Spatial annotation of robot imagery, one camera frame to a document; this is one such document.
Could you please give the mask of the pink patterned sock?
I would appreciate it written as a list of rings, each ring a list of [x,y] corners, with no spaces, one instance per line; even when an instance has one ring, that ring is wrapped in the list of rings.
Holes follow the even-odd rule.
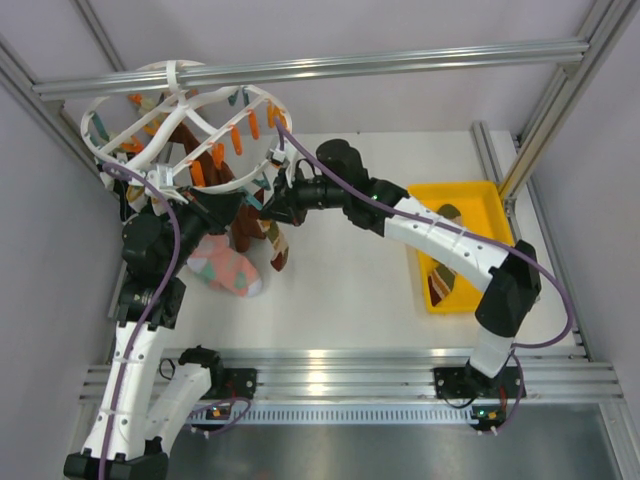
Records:
[[[230,246],[226,235],[206,235],[187,260],[189,269],[212,289],[254,297],[262,279],[253,264]]]

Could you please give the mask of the tan brown sock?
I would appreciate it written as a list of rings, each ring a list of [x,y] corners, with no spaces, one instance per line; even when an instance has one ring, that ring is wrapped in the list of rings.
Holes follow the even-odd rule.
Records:
[[[289,243],[277,222],[273,220],[259,220],[258,225],[265,239],[272,247],[273,255],[270,264],[277,272],[281,272],[288,261]]]

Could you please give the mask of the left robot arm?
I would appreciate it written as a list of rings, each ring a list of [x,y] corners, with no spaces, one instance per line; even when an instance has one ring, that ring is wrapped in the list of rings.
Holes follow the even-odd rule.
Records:
[[[185,203],[158,216],[143,212],[122,230],[125,282],[115,309],[116,344],[94,425],[67,456],[69,479],[163,479],[173,444],[199,400],[225,388],[218,352],[183,352],[169,384],[152,396],[156,374],[186,291],[178,274],[208,234],[228,230],[240,193],[183,190]]]

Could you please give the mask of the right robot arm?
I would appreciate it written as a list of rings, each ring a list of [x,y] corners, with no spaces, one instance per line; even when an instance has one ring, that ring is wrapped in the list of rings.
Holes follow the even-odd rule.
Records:
[[[503,371],[526,315],[541,291],[532,245],[494,245],[443,214],[426,208],[408,191],[369,175],[360,153],[343,139],[321,144],[306,160],[318,172],[306,177],[278,141],[266,155],[278,172],[273,193],[260,216],[294,226],[310,210],[339,209],[356,227],[402,242],[467,279],[482,294],[475,318],[475,347],[457,385],[456,398],[492,395],[503,384]]]

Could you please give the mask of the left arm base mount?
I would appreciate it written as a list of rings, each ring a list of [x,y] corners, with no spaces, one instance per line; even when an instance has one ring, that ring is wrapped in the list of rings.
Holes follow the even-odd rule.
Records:
[[[224,374],[222,386],[218,391],[219,398],[254,398],[258,374],[255,368],[226,368]]]

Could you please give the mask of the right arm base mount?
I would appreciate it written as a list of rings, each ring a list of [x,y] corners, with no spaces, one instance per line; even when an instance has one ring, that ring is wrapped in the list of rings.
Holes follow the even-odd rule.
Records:
[[[469,365],[437,367],[433,371],[436,398],[454,405],[475,400],[525,398],[526,387],[519,370],[506,366],[494,378],[487,377]]]

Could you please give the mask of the white round clip hanger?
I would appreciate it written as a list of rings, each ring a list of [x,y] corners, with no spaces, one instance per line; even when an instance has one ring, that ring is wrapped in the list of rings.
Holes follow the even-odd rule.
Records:
[[[268,166],[277,167],[290,161],[293,149],[285,140],[278,140],[265,159],[245,176],[216,185],[206,183],[207,166],[217,170],[225,166],[224,137],[228,136],[231,139],[236,155],[243,155],[242,136],[238,130],[241,123],[245,122],[248,125],[254,140],[260,139],[260,123],[257,116],[260,106],[266,107],[266,119],[271,128],[275,126],[276,121],[280,121],[286,130],[290,130],[293,122],[280,100],[254,85],[231,85],[205,93],[186,89],[178,80],[178,74],[183,67],[200,65],[194,61],[171,60],[141,67],[139,71],[142,73],[165,75],[168,85],[156,105],[141,94],[141,88],[137,88],[129,96],[129,100],[138,106],[140,118],[115,135],[105,130],[97,113],[97,108],[106,99],[95,98],[81,119],[80,131],[96,163],[101,166],[111,163],[121,165],[127,173],[142,175],[145,181],[159,191],[160,196],[185,202],[186,188],[174,183],[175,177],[184,170],[190,171],[192,186],[196,190],[206,194],[223,194],[241,190],[249,183],[257,184]],[[199,113],[201,108],[210,104],[223,101],[234,103],[238,96],[243,97],[244,106],[219,127],[211,125]],[[189,124],[193,124],[208,137],[203,140],[196,136],[191,138]],[[181,139],[195,142],[194,145],[185,148],[186,156],[182,160],[174,166],[161,165],[155,161],[166,144],[176,143]]]

